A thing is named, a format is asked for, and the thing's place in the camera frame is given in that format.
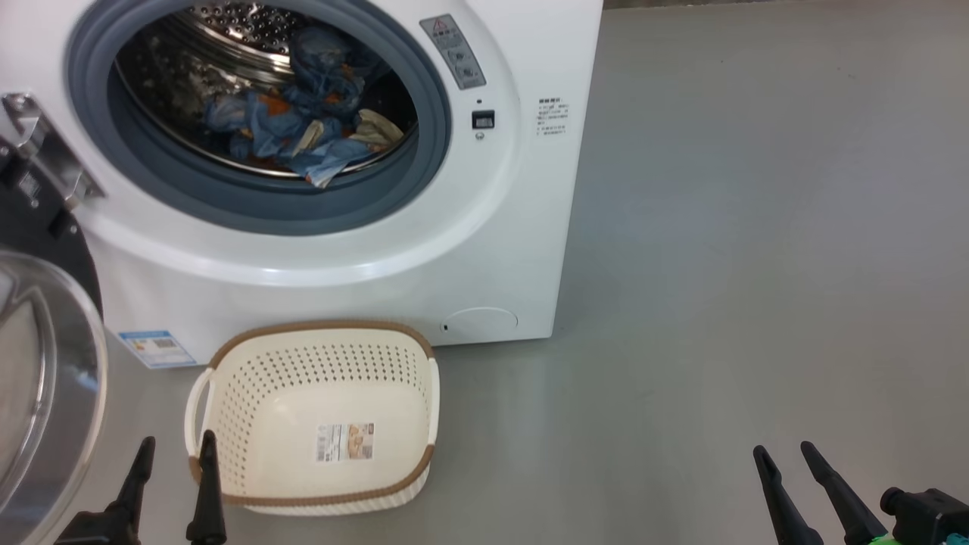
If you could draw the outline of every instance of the blue and white sticker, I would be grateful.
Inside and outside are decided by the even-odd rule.
[[[195,359],[167,331],[125,332],[118,336],[149,369],[196,365]]]

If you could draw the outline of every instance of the gray rubber seal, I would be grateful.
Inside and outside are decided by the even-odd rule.
[[[332,24],[381,55],[407,87],[419,131],[379,164],[336,178],[325,191],[216,164],[182,147],[141,112],[113,69],[121,47],[149,22],[191,0],[101,0],[75,29],[67,86],[81,125],[122,174],[149,195],[199,219],[271,235],[354,229],[404,207],[427,186],[451,141],[444,84],[423,49],[375,6],[354,0],[273,0]]]

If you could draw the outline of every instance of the white washing machine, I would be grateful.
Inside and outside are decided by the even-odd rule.
[[[80,229],[42,223],[86,238],[109,330],[153,367],[303,320],[387,319],[438,345],[548,337],[601,8],[6,0],[3,191],[40,210],[38,179],[58,187]],[[288,33],[318,23],[383,60],[373,103],[408,98],[402,139],[321,189],[172,121],[213,86],[286,84]]]

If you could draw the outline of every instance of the laundry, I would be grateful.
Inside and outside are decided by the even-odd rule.
[[[203,124],[226,133],[238,160],[271,160],[325,188],[351,163],[388,149],[403,132],[373,110],[359,110],[367,80],[389,69],[369,48],[320,27],[294,34],[296,83],[280,92],[220,95],[205,104]]]

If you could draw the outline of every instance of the white plastic basket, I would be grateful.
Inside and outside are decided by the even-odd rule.
[[[225,503],[302,516],[403,505],[430,470],[439,384],[429,343],[405,326],[311,322],[242,334],[189,395],[192,473],[198,480],[202,431],[212,430]]]

